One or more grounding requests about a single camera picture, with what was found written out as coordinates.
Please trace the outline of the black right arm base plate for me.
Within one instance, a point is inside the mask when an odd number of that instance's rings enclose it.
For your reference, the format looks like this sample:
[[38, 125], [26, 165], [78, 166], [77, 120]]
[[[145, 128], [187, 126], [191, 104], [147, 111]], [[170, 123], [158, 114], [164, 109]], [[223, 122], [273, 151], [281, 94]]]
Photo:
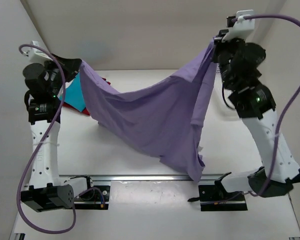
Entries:
[[245, 196], [239, 192], [219, 190], [212, 182], [200, 182], [198, 196], [187, 200], [189, 203], [199, 202], [201, 212], [234, 212], [247, 211]]

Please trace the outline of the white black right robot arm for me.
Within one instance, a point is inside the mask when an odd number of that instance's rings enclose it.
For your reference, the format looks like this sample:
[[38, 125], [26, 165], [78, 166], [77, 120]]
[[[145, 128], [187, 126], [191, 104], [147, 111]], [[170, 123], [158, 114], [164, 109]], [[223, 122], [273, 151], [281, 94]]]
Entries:
[[256, 170], [229, 172], [218, 178], [214, 193], [220, 200], [243, 192], [263, 198], [284, 196], [300, 183], [300, 165], [280, 133], [283, 117], [277, 114], [270, 89], [259, 80], [258, 66], [265, 57], [265, 49], [256, 43], [240, 38], [224, 41], [222, 36], [213, 38], [204, 57], [204, 75], [190, 118], [193, 140], [185, 152], [185, 172], [196, 182], [202, 175], [199, 141], [217, 73], [222, 86], [230, 91], [229, 100], [249, 130], [262, 162]]

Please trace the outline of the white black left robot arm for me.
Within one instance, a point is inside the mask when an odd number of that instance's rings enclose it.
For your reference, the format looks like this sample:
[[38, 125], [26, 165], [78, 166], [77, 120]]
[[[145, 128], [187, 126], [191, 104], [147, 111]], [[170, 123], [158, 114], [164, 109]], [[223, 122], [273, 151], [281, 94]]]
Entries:
[[70, 209], [75, 197], [90, 200], [95, 188], [87, 176], [69, 180], [60, 178], [58, 171], [58, 134], [62, 106], [62, 76], [72, 81], [82, 61], [78, 58], [57, 57], [59, 66], [44, 53], [29, 54], [30, 64], [22, 74], [28, 91], [24, 96], [28, 121], [32, 132], [32, 148], [36, 152], [31, 165], [28, 189], [20, 193], [20, 200], [36, 212]]

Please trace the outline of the lilac t shirt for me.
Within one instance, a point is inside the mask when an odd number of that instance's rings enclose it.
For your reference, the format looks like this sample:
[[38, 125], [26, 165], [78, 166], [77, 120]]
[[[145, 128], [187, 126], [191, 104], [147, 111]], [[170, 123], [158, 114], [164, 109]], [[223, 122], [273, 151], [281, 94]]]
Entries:
[[82, 62], [80, 86], [90, 116], [136, 150], [187, 174], [186, 150], [193, 140], [190, 120], [209, 45], [170, 76], [131, 92], [117, 91]]

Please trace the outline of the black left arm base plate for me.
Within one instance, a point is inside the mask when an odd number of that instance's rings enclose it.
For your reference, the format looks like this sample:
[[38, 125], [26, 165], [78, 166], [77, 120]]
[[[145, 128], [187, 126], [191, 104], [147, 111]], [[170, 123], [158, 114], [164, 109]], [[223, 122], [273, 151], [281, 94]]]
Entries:
[[83, 196], [77, 198], [74, 202], [76, 210], [101, 210], [109, 209], [111, 182], [110, 181], [93, 181], [93, 186], [98, 190], [91, 190]]

